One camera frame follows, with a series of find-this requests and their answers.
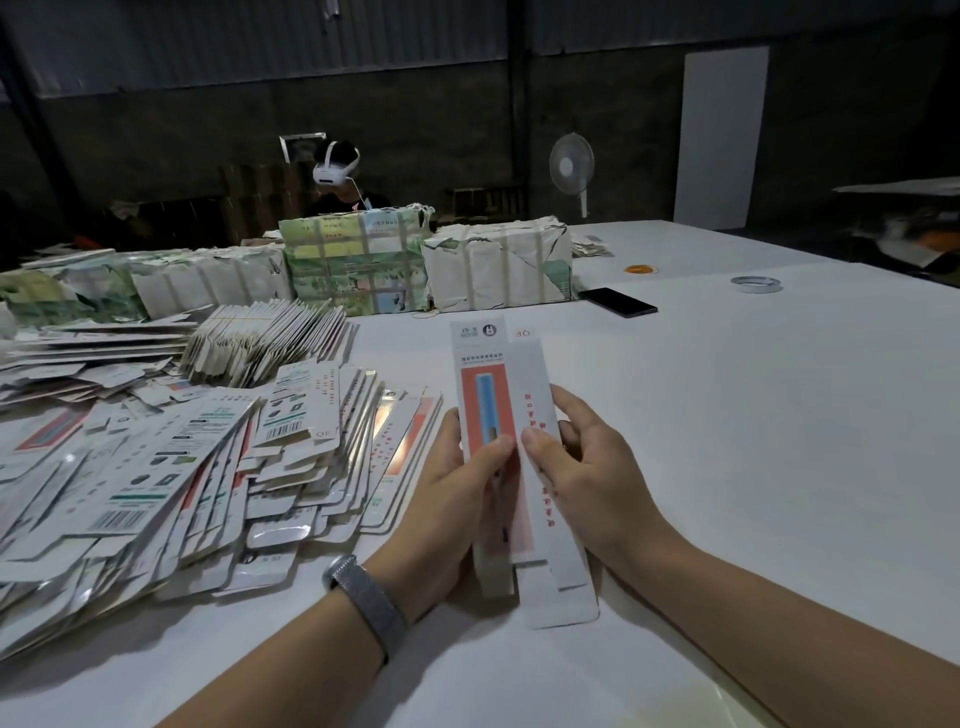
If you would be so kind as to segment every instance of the black shirt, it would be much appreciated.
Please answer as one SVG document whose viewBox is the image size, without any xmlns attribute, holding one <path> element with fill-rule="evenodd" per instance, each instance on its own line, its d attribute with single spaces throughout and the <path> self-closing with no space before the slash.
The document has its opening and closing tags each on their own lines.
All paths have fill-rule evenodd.
<svg viewBox="0 0 960 728">
<path fill-rule="evenodd" d="M 364 192 L 364 199 L 370 201 L 370 207 L 389 207 L 390 202 L 383 195 L 375 192 Z M 307 206 L 303 217 L 316 217 L 317 215 L 331 215 L 334 212 L 353 212 L 354 209 L 366 209 L 364 204 L 357 200 L 355 203 L 345 203 L 332 192 L 327 192 L 316 202 Z"/>
</svg>

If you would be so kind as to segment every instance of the tape ring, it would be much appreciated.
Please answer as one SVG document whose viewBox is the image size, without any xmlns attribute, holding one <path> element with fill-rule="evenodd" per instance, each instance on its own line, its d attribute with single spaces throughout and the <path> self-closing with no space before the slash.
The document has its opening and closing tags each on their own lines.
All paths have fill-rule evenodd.
<svg viewBox="0 0 960 728">
<path fill-rule="evenodd" d="M 737 276 L 730 279 L 730 283 L 741 293 L 777 293 L 783 290 L 779 280 L 766 276 Z"/>
</svg>

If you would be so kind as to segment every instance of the smartphone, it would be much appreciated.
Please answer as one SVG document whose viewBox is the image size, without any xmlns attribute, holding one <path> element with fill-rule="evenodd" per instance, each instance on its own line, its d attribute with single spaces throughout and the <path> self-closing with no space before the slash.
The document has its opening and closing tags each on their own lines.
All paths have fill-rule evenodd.
<svg viewBox="0 0 960 728">
<path fill-rule="evenodd" d="M 630 296 L 614 291 L 612 288 L 592 288 L 589 291 L 581 291 L 580 298 L 603 306 L 608 311 L 623 316 L 625 319 L 659 311 L 654 305 L 632 299 Z"/>
</svg>

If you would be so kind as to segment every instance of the vr headset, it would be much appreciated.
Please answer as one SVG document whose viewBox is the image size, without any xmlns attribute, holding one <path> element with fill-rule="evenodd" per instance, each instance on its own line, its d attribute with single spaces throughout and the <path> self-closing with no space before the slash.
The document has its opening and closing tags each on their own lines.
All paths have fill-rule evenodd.
<svg viewBox="0 0 960 728">
<path fill-rule="evenodd" d="M 338 186 L 346 182 L 350 173 L 357 168 L 357 165 L 360 163 L 360 150 L 357 150 L 357 158 L 348 164 L 346 167 L 337 164 L 336 162 L 330 163 L 330 154 L 333 152 L 333 147 L 337 144 L 335 141 L 331 141 L 326 147 L 326 158 L 324 159 L 323 164 L 317 164 L 313 168 L 313 181 L 317 184 L 329 184 L 332 186 Z"/>
</svg>

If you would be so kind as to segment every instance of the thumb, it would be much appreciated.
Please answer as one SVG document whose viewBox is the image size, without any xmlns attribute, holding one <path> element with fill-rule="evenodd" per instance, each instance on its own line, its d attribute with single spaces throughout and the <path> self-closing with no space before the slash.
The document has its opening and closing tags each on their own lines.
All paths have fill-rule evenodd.
<svg viewBox="0 0 960 728">
<path fill-rule="evenodd" d="M 527 427 L 521 436 L 523 448 L 527 451 L 534 465 L 540 468 L 550 480 L 556 484 L 565 470 L 579 465 L 564 449 L 564 444 L 555 437 L 551 437 L 542 430 Z"/>
<path fill-rule="evenodd" d="M 476 451 L 468 463 L 457 470 L 458 480 L 484 486 L 510 459 L 516 449 L 516 441 L 510 435 L 500 435 Z"/>
</svg>

